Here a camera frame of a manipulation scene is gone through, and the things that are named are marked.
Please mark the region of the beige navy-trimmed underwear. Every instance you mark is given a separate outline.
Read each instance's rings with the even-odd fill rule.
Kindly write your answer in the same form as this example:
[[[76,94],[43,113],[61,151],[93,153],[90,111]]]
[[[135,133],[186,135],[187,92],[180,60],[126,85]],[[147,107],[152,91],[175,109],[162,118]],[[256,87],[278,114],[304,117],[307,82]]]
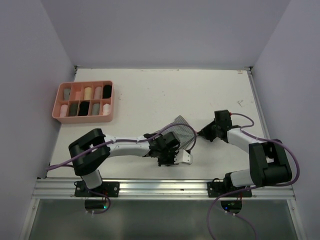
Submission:
[[[85,87],[83,92],[83,99],[90,100],[92,96],[92,87]]]

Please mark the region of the grey striped underwear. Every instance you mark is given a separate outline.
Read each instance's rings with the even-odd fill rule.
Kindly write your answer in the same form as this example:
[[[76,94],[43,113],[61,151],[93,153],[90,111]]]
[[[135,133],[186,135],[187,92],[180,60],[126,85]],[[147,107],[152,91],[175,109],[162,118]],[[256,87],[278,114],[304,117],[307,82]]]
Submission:
[[[191,127],[191,125],[182,115],[178,115],[173,122],[169,123],[160,130],[152,132],[152,134],[161,133],[164,136],[169,132],[175,133],[179,138],[180,150],[191,151],[195,147],[198,133],[193,127]]]

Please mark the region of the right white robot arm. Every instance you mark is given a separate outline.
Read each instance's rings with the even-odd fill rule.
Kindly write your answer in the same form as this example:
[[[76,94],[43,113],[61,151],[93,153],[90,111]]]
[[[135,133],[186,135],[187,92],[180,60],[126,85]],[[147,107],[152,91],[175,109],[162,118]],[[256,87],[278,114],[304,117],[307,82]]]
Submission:
[[[218,110],[214,112],[214,120],[198,132],[200,137],[210,142],[220,139],[248,154],[248,169],[226,173],[223,179],[214,179],[211,184],[215,191],[232,197],[246,187],[273,187],[292,180],[292,170],[282,142],[244,131],[254,124],[244,114]]]

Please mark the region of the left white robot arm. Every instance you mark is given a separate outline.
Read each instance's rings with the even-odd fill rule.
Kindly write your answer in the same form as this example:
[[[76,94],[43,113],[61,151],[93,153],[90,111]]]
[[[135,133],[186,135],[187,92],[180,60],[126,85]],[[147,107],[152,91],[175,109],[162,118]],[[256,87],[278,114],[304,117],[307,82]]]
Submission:
[[[179,147],[180,139],[172,131],[121,138],[105,135],[100,128],[95,128],[72,142],[68,150],[75,175],[82,178],[87,192],[96,197],[104,190],[98,168],[107,158],[150,157],[157,159],[158,166],[172,166],[176,164]]]

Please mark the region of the plain grey underwear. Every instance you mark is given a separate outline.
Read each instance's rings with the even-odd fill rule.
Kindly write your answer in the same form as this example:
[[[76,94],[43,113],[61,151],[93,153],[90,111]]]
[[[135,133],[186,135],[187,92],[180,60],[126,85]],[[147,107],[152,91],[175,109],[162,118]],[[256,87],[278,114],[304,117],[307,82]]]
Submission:
[[[65,88],[63,90],[63,100],[68,101],[70,99],[70,94],[71,94],[71,89],[70,88]]]

